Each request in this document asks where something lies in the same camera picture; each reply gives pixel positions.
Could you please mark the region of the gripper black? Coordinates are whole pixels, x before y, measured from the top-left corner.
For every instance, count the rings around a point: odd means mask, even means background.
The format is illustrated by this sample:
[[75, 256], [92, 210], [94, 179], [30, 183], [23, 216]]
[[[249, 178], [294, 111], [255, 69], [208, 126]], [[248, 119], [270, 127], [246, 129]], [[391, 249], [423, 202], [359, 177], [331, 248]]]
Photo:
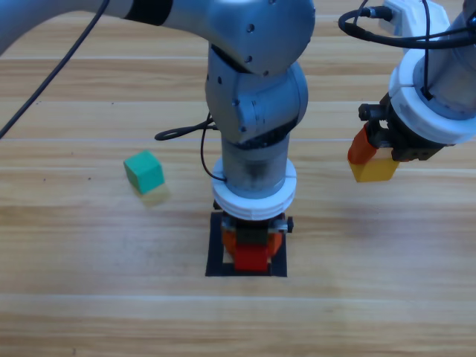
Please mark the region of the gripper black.
[[274, 257], [285, 235], [292, 233], [295, 226], [293, 217], [285, 213], [270, 219], [251, 221], [231, 216], [216, 201], [213, 202], [213, 208], [219, 214], [219, 239], [232, 257], [235, 256], [237, 245], [265, 245], [268, 257]]
[[366, 164], [381, 148], [391, 148], [394, 161], [406, 162], [426, 161], [447, 147], [410, 130], [394, 110], [388, 93], [378, 104], [361, 104], [358, 117], [365, 121], [365, 125], [354, 137], [348, 150], [347, 159], [351, 164]]

